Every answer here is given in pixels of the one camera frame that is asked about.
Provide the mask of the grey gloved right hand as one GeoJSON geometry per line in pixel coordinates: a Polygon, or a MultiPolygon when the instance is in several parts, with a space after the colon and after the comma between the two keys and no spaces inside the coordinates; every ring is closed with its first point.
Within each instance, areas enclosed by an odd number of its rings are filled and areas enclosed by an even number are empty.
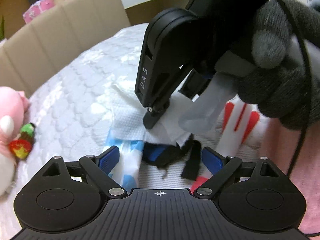
{"type": "Polygon", "coordinates": [[[305,122],[305,104],[311,102],[309,124],[319,121],[319,77],[305,75],[300,49],[290,46],[292,26],[283,9],[271,0],[257,13],[252,56],[257,68],[239,82],[238,96],[256,104],[268,118],[278,118],[293,130],[305,122]]]}

